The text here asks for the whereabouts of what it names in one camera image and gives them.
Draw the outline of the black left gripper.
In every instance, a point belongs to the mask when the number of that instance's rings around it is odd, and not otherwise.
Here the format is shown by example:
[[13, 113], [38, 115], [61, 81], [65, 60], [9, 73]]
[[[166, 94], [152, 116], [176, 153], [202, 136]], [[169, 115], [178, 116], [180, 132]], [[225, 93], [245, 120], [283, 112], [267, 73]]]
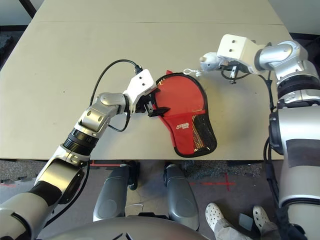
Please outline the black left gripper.
[[[159, 88], [156, 88], [153, 93], [158, 93], [161, 90]], [[135, 105], [135, 113], [145, 113], [147, 112], [149, 117], [157, 117], [157, 116], [163, 116], [166, 112], [170, 110], [169, 107], [159, 107], [154, 108], [154, 95], [148, 94], [143, 95], [139, 98], [138, 102]]]

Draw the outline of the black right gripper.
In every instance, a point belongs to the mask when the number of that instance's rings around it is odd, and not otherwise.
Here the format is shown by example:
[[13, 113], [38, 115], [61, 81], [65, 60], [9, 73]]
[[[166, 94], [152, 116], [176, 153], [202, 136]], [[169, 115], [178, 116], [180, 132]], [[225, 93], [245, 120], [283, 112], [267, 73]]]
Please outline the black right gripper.
[[219, 69], [221, 76], [228, 80], [230, 84], [236, 84], [237, 80], [241, 80], [250, 75], [248, 68], [236, 61], [224, 62], [220, 65]]

